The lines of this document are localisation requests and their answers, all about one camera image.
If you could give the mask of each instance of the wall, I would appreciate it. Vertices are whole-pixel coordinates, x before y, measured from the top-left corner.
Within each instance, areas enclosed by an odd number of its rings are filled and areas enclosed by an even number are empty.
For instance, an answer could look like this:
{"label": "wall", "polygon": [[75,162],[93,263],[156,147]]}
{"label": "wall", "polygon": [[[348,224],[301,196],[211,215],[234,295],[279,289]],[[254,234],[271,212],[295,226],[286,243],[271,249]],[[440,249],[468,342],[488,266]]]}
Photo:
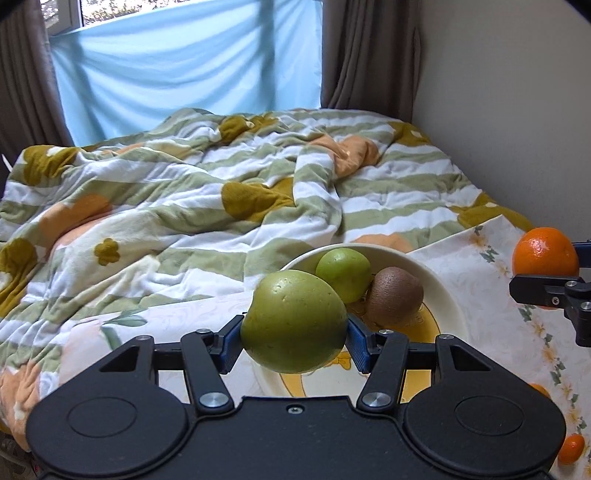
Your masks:
{"label": "wall", "polygon": [[591,24],[564,0],[423,0],[413,121],[480,188],[591,238]]}

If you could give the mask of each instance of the blue gripper pad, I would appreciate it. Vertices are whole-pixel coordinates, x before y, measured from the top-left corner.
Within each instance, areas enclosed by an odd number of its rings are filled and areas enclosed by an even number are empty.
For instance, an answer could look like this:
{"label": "blue gripper pad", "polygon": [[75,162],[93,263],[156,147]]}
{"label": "blue gripper pad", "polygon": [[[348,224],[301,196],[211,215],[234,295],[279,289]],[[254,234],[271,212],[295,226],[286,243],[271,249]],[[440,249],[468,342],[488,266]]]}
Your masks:
{"label": "blue gripper pad", "polygon": [[371,357],[368,352],[367,333],[364,332],[353,320],[353,315],[349,314],[349,325],[347,327],[347,340],[345,345],[349,355],[353,359],[357,370],[363,374],[371,373]]}
{"label": "blue gripper pad", "polygon": [[581,268],[591,268],[591,241],[573,243]]}
{"label": "blue gripper pad", "polygon": [[229,332],[224,332],[223,348],[219,355],[220,365],[217,365],[217,370],[221,374],[228,373],[242,353],[242,340],[240,339],[241,326],[242,321],[237,322]]}

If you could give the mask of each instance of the blue cloth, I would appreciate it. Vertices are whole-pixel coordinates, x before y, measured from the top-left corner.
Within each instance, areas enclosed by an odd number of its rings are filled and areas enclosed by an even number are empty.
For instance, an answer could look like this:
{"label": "blue cloth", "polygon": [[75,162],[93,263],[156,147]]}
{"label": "blue cloth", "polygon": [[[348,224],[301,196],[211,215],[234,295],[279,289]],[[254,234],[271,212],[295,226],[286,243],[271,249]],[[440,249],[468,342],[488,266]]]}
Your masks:
{"label": "blue cloth", "polygon": [[195,0],[50,38],[76,145],[221,115],[320,106],[317,0]]}

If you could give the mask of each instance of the orange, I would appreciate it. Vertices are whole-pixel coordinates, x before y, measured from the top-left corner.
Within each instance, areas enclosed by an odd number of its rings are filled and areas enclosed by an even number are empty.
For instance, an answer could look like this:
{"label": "orange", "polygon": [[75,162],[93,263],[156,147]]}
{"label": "orange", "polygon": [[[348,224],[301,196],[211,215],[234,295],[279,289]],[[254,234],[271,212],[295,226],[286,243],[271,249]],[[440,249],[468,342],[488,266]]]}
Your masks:
{"label": "orange", "polygon": [[585,438],[578,433],[573,433],[565,438],[558,452],[558,461],[563,465],[572,465],[579,460],[583,450],[585,450]]}
{"label": "orange", "polygon": [[579,276],[579,257],[573,244],[560,230],[534,228],[513,250],[513,275]]}
{"label": "orange", "polygon": [[548,392],[548,390],[546,390],[544,387],[542,387],[542,385],[537,384],[537,383],[530,383],[530,387],[535,388],[542,395],[545,395],[546,397],[551,398],[550,397],[550,393]]}

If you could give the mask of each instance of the window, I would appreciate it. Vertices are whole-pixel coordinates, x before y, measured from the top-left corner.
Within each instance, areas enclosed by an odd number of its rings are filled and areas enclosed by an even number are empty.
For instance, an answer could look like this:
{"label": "window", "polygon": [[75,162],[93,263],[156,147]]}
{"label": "window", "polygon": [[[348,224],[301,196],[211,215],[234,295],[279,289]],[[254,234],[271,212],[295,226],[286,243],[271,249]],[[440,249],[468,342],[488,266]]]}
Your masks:
{"label": "window", "polygon": [[47,32],[57,35],[123,15],[189,0],[41,0]]}

